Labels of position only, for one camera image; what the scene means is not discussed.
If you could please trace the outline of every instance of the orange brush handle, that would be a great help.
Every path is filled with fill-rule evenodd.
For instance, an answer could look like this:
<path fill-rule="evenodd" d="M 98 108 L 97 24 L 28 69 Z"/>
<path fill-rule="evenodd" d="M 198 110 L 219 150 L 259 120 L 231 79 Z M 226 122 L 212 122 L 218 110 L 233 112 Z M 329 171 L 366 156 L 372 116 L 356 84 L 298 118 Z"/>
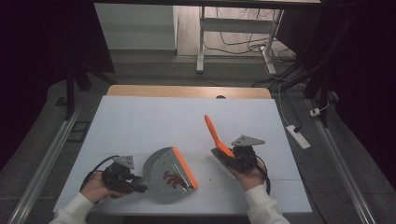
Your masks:
<path fill-rule="evenodd" d="M 215 126 L 212 123 L 212 120 L 210 120 L 208 115 L 205 115 L 205 121 L 206 121 L 206 126 L 210 131 L 210 134 L 212 134 L 212 138 L 215 141 L 215 145 L 220 151 L 222 151 L 224 154 L 226 154 L 229 157 L 235 158 L 231 150 L 219 140 L 218 134 L 216 133 Z"/>

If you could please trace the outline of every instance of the dustpan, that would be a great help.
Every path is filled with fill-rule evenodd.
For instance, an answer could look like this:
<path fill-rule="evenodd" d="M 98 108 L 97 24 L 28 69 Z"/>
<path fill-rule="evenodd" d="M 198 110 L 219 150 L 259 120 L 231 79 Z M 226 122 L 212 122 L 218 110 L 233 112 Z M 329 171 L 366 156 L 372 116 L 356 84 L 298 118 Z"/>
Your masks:
<path fill-rule="evenodd" d="M 178 194 L 198 188 L 180 152 L 176 147 L 165 147 L 154 152 L 143 165 L 143 178 L 148 189 L 163 194 Z"/>

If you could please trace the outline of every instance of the gray floor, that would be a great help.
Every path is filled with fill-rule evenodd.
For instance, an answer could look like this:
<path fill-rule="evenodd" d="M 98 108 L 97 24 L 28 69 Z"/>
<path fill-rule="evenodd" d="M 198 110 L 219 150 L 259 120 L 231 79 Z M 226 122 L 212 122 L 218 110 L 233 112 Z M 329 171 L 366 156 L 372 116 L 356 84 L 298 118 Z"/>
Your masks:
<path fill-rule="evenodd" d="M 265 75 L 261 58 L 209 58 L 205 61 L 205 72 L 201 75 L 195 73 L 194 57 L 152 53 L 129 55 L 114 52 L 113 63 L 116 74 L 110 76 L 120 84 L 250 87 L 254 82 L 268 78 Z M 276 69 L 281 72 L 287 66 L 287 64 L 276 64 Z M 86 96 L 77 122 L 92 121 L 101 97 L 106 94 L 109 87 L 107 83 L 95 76 L 90 75 L 90 80 L 92 81 L 90 91 L 81 92 L 76 89 L 78 99 L 82 99 L 82 95 Z M 258 84 L 256 88 L 268 87 L 271 83 L 272 81 Z M 333 165 L 329 150 L 318 133 L 315 120 L 309 116 L 309 107 L 302 95 L 303 89 L 302 85 L 291 88 L 287 91 L 290 104 L 285 94 L 281 95 L 280 102 L 284 118 L 288 123 L 298 123 L 292 112 L 292 109 L 295 109 L 304 125 L 301 132 L 312 145 L 308 150 L 301 150 L 291 138 L 289 139 L 314 212 L 301 215 L 285 214 L 285 217 L 291 223 L 361 223 L 354 203 Z M 272 96 L 280 109 L 277 92 L 273 92 Z M 48 101 L 34 127 L 0 173 L 0 223 L 6 223 L 9 220 L 13 209 L 62 125 L 65 106 L 56 105 L 60 97 L 65 97 L 64 81 L 49 89 Z M 311 104 L 316 103 L 315 99 L 310 101 Z M 334 111 L 335 104 L 336 102 L 331 100 L 328 108 L 328 121 L 329 130 L 337 146 L 341 149 L 377 223 L 396 223 L 395 190 L 353 133 L 339 119 Z M 80 137 L 82 133 L 70 133 L 68 140 L 78 140 Z M 82 142 L 79 141 L 65 143 L 25 223 L 48 223 L 51 220 L 53 206 L 62 191 L 81 145 Z M 247 222 L 245 217 L 241 218 L 234 219 L 234 223 Z M 186 220 L 175 217 L 123 218 L 94 214 L 89 223 L 123 223 L 124 221 L 128 223 L 231 222 L 226 218 L 203 220 L 203 217 L 197 217 Z"/>

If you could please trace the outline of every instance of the white tabletop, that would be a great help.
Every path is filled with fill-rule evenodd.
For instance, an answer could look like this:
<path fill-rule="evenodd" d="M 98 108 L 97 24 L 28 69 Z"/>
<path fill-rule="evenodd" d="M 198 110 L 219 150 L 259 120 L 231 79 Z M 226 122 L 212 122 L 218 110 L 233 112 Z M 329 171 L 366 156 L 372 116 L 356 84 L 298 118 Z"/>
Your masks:
<path fill-rule="evenodd" d="M 153 152 L 177 147 L 199 184 L 197 190 L 180 195 L 150 190 L 132 193 L 103 200 L 92 211 L 112 215 L 246 214 L 248 204 L 241 186 L 210 151 L 215 146 L 205 114 L 229 147 L 242 134 L 264 140 L 264 145 L 254 149 L 268 167 L 271 197 L 284 213 L 312 212 L 274 100 L 131 96 L 104 96 L 54 210 L 64 207 L 78 193 L 85 175 L 108 156 L 134 155 L 133 172 L 142 175 L 143 164 Z"/>

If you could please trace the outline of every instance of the white sleeve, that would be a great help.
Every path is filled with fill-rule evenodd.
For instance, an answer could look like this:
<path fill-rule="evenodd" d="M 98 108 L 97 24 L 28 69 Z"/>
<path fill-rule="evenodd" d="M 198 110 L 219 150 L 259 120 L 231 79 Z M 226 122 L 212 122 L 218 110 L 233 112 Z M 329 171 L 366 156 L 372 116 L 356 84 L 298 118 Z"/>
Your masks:
<path fill-rule="evenodd" d="M 245 192 L 251 224 L 290 224 L 282 215 L 277 202 L 266 193 L 264 185 Z"/>
<path fill-rule="evenodd" d="M 78 193 L 65 208 L 56 211 L 54 219 L 49 224 L 84 224 L 93 206 L 94 203 Z"/>

